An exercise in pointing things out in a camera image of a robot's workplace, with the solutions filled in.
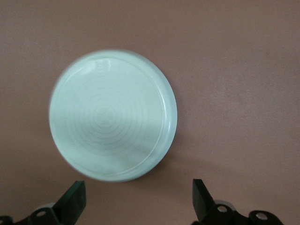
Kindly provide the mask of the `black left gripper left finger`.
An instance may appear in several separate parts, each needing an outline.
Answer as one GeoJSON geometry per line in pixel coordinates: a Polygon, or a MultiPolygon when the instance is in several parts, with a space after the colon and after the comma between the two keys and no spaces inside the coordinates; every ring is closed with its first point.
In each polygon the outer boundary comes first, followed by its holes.
{"type": "Polygon", "coordinates": [[[75,181],[53,206],[39,208],[18,222],[0,216],[0,225],[75,225],[85,207],[85,182],[75,181]]]}

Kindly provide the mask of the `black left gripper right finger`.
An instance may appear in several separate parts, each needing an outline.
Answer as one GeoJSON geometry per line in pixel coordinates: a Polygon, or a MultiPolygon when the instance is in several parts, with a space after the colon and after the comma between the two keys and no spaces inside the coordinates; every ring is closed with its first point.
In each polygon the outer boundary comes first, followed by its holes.
{"type": "Polygon", "coordinates": [[[225,203],[215,202],[202,179],[193,180],[192,200],[197,220],[191,225],[284,225],[270,212],[254,210],[246,217],[225,203]]]}

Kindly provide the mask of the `pale green round plate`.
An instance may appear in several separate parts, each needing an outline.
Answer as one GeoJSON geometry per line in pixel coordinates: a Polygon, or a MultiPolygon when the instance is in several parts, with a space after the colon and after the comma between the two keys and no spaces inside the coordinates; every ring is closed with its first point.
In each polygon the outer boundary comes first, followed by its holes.
{"type": "Polygon", "coordinates": [[[150,172],[177,128],[174,92],[149,59],[102,50],[74,61],[49,104],[52,138],[63,158],[95,180],[125,182],[150,172]]]}

